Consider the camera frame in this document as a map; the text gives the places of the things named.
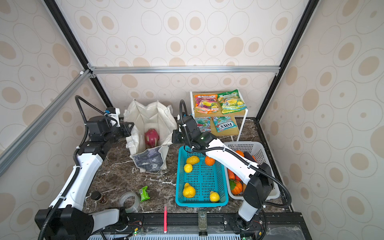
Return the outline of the orange pink snack bag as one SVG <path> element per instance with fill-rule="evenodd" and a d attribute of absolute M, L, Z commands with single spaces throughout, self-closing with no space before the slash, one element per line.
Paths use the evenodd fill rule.
<path fill-rule="evenodd" d="M 197 94 L 194 95 L 195 112 L 202 114 L 214 114 L 219 111 L 218 95 Z"/>

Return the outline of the pink dragon fruit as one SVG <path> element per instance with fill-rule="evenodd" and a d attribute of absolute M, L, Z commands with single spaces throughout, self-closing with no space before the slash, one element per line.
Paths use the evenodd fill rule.
<path fill-rule="evenodd" d="M 145 132 L 145 144 L 147 149 L 155 148 L 158 146 L 160 136 L 156 129 L 149 129 Z"/>

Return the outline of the orange tangerine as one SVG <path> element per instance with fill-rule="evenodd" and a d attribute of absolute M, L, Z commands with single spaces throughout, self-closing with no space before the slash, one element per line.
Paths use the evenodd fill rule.
<path fill-rule="evenodd" d="M 205 164 L 207 166 L 213 166 L 215 164 L 216 160 L 213 158 L 210 158 L 208 156 L 205 157 Z"/>

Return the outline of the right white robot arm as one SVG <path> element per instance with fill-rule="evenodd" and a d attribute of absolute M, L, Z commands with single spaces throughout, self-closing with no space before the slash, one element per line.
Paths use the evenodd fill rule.
<path fill-rule="evenodd" d="M 262 211 L 263 205 L 282 209 L 291 205 L 292 196 L 288 188 L 272 176 L 268 165 L 258 165 L 228 148 L 212 133 L 202 133 L 193 116 L 188 114 L 184 100 L 180 100 L 179 111 L 178 129 L 173 131 L 172 142 L 184 144 L 190 149 L 189 153 L 201 153 L 213 158 L 234 172 L 247 185 L 243 203 L 238 211 L 238 216 L 244 223 L 250 223 L 254 215 Z M 284 192 L 287 200 L 285 204 L 266 201 L 274 187 L 273 183 Z"/>

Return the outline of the cream canvas tote bag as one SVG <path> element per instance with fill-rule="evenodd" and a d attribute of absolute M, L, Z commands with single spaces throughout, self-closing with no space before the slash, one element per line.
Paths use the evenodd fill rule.
<path fill-rule="evenodd" d="M 173 107 L 158 101 L 145 106 L 134 100 L 124 112 L 124 121 L 134 123 L 126 148 L 140 172 L 166 170 L 172 133 L 177 129 Z"/>

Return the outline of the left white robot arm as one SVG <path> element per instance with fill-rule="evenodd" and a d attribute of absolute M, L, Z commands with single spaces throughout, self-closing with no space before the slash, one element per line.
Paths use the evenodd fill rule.
<path fill-rule="evenodd" d="M 39 240 L 86 240 L 120 222 L 123 214 L 119 208 L 86 214 L 83 208 L 91 183 L 111 146 L 130 137 L 135 125 L 121 122 L 120 111 L 115 108 L 99 110 L 98 116 L 87 119 L 81 104 L 91 106 L 91 103 L 80 96 L 75 96 L 75 101 L 85 125 L 84 137 L 74 151 L 75 165 L 59 195 L 35 216 Z"/>

